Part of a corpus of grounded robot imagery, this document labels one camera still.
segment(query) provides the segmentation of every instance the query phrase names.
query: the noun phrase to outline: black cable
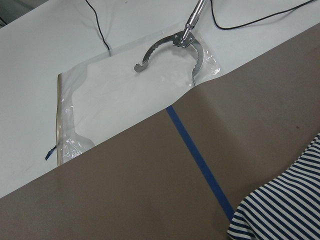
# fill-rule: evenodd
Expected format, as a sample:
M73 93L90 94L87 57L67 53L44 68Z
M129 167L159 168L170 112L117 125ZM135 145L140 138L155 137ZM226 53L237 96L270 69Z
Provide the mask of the black cable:
M293 8L290 8L290 9L288 9L288 10L280 11L280 12L271 14L271 15L269 15L269 16L262 17L262 18L260 18L260 19L258 19L258 20L251 21L251 22L248 22L248 23L239 25L239 26L222 27L222 26L219 26L218 23L217 23L217 21L216 21L215 14L214 14L214 4L213 4L213 0L210 0L210 2L211 2L211 13L212 13L213 22L214 22L215 26L216 26L218 29L221 29L221 30L232 30L232 29L242 28L242 27L244 27L244 26L247 26L247 25L250 25L250 24L254 24L254 23L256 23L256 22L265 20L265 19L270 18L270 17L273 17L273 16L275 16L275 15L284 14L284 13L287 13L287 12L290 12L290 11L293 11L293 10L296 10L296 9L301 8L302 6L307 5L307 4L309 4L309 3L313 2L313 1L315 1L315 0L306 1L305 3L302 3L302 4L298 5L298 6L295 6L295 7L293 7Z
M3 20L3 18L2 17L0 17L0 20L5 24L5 25L8 25L8 23L6 23L6 21L5 20Z
M96 24L98 25L98 29L99 29L101 38L102 38L103 43L105 44L106 48L107 48L108 51L110 52L110 47L108 46L108 44L107 44L107 42L106 42L106 40L105 40L105 38L104 38L104 35L102 34L101 29L100 29L97 12L96 12L96 10L94 9L94 7L90 5L90 3L88 2L88 0L85 0L85 1L86 1L86 3L89 5L89 7L94 11L95 19L96 19Z

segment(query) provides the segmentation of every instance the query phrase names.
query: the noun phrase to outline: clear plastic bag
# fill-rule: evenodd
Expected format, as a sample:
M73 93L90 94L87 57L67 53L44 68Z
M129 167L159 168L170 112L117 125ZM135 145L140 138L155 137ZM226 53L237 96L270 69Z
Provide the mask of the clear plastic bag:
M173 104L196 84L222 75L201 35L193 34L204 51L200 72L192 79L197 52L172 42L157 48L148 67L137 73L146 51L158 40L183 29L179 23L78 64L58 81L58 164L93 148Z

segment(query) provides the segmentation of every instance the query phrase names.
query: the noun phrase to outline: blue tape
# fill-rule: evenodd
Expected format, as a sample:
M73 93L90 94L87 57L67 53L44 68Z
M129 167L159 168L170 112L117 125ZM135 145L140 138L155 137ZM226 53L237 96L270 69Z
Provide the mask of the blue tape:
M206 182L209 184L213 194L215 195L216 199L218 200L220 206L222 207L225 215L231 222L234 210L230 205L227 197L225 196L224 192L220 188L217 180L215 179L214 175L210 171L208 165L206 164L204 158L201 156L199 150L197 149L195 143L191 139L190 135L188 134L187 130L185 129L184 125L182 124L179 116L177 115L175 109L172 106L168 106L166 108L167 113L169 114L171 120L173 121L176 129L178 130L180 136L182 137L185 145L189 149L191 155L193 156L196 164L198 165L199 169L201 170Z

